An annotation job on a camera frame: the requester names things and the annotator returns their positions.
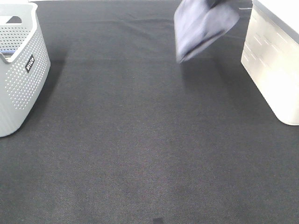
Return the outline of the grey perforated laundry basket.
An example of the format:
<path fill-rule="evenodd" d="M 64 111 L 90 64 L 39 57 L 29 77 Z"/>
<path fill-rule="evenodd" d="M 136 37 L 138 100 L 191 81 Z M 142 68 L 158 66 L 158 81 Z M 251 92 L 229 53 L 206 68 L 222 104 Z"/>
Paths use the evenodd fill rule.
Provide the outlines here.
<path fill-rule="evenodd" d="M 35 104 L 50 70 L 50 59 L 37 16 L 38 5 L 27 0 L 2 0 L 0 15 L 20 22 L 0 26 L 0 135 L 16 132 Z"/>

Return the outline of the blue cloth inside basket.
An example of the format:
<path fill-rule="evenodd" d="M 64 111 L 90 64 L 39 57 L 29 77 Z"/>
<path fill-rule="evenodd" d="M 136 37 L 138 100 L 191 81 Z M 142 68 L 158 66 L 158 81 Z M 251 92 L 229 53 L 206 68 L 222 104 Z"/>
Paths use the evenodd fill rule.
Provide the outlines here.
<path fill-rule="evenodd" d="M 11 57 L 16 50 L 0 50 L 0 53 L 3 54 L 6 57 Z"/>

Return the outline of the black fabric table mat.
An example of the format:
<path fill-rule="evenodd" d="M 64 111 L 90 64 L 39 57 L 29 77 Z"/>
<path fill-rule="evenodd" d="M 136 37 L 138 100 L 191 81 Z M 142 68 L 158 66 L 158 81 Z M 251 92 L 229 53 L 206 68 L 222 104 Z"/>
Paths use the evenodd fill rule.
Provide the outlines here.
<path fill-rule="evenodd" d="M 51 67 L 0 140 L 1 223 L 298 223 L 299 129 L 240 62 L 250 0 L 183 64 L 177 0 L 37 4 Z"/>

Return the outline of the white plastic bin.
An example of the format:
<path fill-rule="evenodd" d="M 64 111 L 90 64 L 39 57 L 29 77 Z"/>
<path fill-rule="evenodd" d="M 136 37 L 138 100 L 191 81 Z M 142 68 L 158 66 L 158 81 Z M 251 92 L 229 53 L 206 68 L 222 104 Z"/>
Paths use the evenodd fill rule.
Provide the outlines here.
<path fill-rule="evenodd" d="M 299 124 L 299 2 L 254 0 L 241 63 L 281 122 Z"/>

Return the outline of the lavender towel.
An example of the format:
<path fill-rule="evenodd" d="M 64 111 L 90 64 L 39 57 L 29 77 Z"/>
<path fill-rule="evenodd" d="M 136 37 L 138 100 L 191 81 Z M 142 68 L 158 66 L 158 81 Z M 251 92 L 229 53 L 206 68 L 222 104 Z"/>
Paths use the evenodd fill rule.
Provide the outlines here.
<path fill-rule="evenodd" d="M 176 61 L 195 57 L 239 20 L 226 0 L 183 0 L 174 13 Z"/>

